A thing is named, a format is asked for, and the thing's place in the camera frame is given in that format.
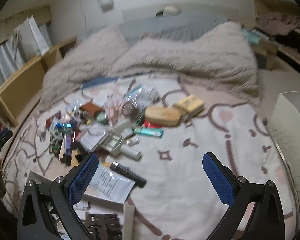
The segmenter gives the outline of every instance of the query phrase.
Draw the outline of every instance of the white curtain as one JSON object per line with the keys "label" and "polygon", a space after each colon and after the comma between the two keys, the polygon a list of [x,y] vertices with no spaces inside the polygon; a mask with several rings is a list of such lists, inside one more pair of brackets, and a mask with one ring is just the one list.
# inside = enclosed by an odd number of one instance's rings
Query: white curtain
{"label": "white curtain", "polygon": [[[47,44],[51,47],[47,24],[41,24],[38,27]],[[13,35],[3,42],[0,45],[0,85],[26,62],[27,57],[17,35]]]}

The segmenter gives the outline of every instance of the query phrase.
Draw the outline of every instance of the fluffy blanket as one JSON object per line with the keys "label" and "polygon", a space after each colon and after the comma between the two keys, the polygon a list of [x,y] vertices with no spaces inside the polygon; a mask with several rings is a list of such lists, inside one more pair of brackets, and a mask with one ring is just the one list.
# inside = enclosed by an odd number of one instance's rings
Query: fluffy blanket
{"label": "fluffy blanket", "polygon": [[145,38],[129,49],[116,27],[92,35],[43,81],[42,106],[48,109],[79,85],[97,76],[153,71],[179,73],[182,80],[229,92],[257,105],[257,64],[237,23],[227,22],[191,42]]}

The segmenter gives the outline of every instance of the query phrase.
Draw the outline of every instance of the plastic bag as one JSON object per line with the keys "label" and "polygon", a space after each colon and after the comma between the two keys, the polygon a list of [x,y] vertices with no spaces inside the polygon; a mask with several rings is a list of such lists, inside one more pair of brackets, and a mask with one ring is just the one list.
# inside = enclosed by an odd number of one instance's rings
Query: plastic bag
{"label": "plastic bag", "polygon": [[97,188],[113,201],[124,203],[134,184],[135,181],[99,165],[89,186]]}
{"label": "plastic bag", "polygon": [[109,134],[103,125],[96,123],[80,134],[79,142],[87,152],[93,152]]}
{"label": "plastic bag", "polygon": [[125,96],[126,101],[135,101],[140,110],[152,105],[159,99],[156,88],[149,85],[140,85]]}
{"label": "plastic bag", "polygon": [[119,120],[124,100],[120,94],[111,94],[103,104],[110,126],[114,126]]}
{"label": "plastic bag", "polygon": [[35,56],[44,55],[49,50],[33,16],[27,18],[13,32],[18,39],[18,45],[23,49],[26,61]]}

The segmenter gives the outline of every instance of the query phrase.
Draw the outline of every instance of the red package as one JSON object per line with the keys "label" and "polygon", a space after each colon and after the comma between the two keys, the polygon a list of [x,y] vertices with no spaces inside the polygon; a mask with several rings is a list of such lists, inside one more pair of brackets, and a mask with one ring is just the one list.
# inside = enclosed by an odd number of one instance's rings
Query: red package
{"label": "red package", "polygon": [[164,125],[153,124],[153,123],[148,122],[147,120],[145,120],[145,122],[143,123],[143,125],[146,128],[161,128],[161,127],[164,127]]}
{"label": "red package", "polygon": [[45,128],[47,128],[47,129],[50,128],[50,125],[51,125],[54,117],[56,117],[58,120],[60,120],[61,119],[61,111],[57,112],[55,115],[51,116],[50,118],[48,118],[46,120]]}

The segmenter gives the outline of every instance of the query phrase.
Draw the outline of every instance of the wooden shelf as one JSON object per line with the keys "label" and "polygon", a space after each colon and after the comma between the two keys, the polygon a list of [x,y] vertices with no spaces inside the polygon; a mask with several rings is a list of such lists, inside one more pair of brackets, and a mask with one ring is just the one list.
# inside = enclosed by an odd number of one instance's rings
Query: wooden shelf
{"label": "wooden shelf", "polygon": [[18,116],[28,102],[41,90],[45,73],[63,59],[67,49],[73,47],[77,37],[53,46],[43,56],[36,56],[15,71],[0,86],[0,113],[13,126],[18,125]]}
{"label": "wooden shelf", "polygon": [[290,53],[285,47],[280,47],[279,51],[300,65],[300,59],[298,59],[295,55]]}

